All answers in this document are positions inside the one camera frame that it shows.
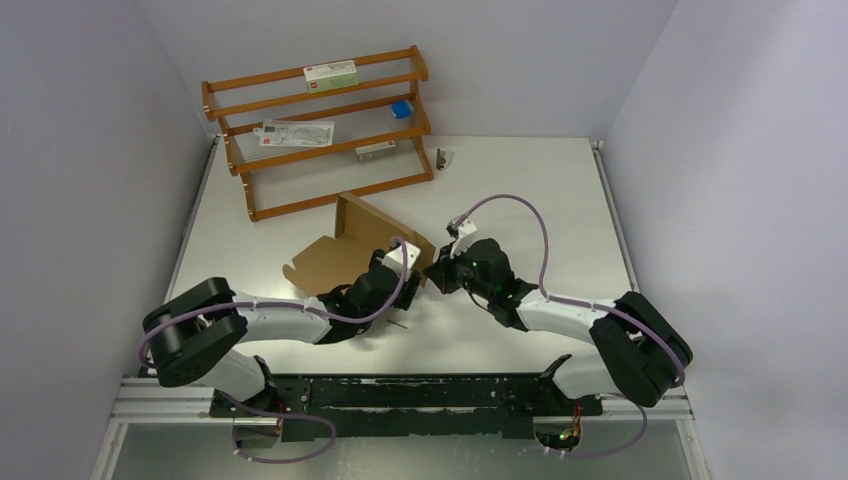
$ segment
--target white wall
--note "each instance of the white wall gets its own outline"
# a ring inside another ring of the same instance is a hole
[[[848,475],[848,4],[682,0],[606,139],[716,479]]]
[[[135,2],[0,0],[0,477],[88,478],[208,141]]]
[[[417,44],[433,133],[601,138],[676,1],[140,3],[198,110],[203,80]]]

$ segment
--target glass panel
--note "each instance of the glass panel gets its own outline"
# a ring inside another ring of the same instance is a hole
[[[638,422],[584,423],[580,451],[618,445]],[[346,438],[326,454],[294,465],[248,463],[232,454],[230,427],[222,425],[132,425],[113,476],[116,480],[166,479],[689,479],[677,426],[652,421],[643,440],[618,455],[560,459],[544,455],[528,440],[495,435]],[[252,452],[285,458],[303,455],[324,440],[286,443]]]

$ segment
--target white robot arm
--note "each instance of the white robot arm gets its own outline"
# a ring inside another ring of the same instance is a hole
[[[144,319],[142,345],[150,346],[149,366],[164,387],[200,383],[266,408],[277,398],[270,371],[261,358],[232,347],[257,340],[321,345],[353,338],[389,306],[409,308],[421,281],[413,270],[420,253],[409,243],[388,253],[376,250],[368,272],[353,284],[306,299],[255,297],[232,290],[223,278],[207,279]],[[147,363],[146,350],[139,354]]]
[[[594,355],[566,355],[546,370],[565,398],[620,393],[652,407],[692,361],[686,342],[641,294],[595,301],[547,294],[515,276],[494,239],[477,240],[470,220],[450,224],[448,232],[454,241],[424,270],[443,294],[463,289],[475,303],[475,296],[485,299],[483,308],[505,327],[558,333],[596,347]]]

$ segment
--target white box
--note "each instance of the white box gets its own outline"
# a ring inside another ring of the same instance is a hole
[[[359,85],[356,63],[353,60],[313,65],[303,69],[309,93]]]
[[[378,160],[386,158],[397,153],[397,142],[389,140],[388,142],[375,143],[374,145],[366,145],[356,149],[356,158],[360,162]]]

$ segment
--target blue sponge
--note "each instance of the blue sponge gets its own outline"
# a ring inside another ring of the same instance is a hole
[[[392,104],[392,116],[398,120],[412,115],[414,108],[409,100],[401,100]]]

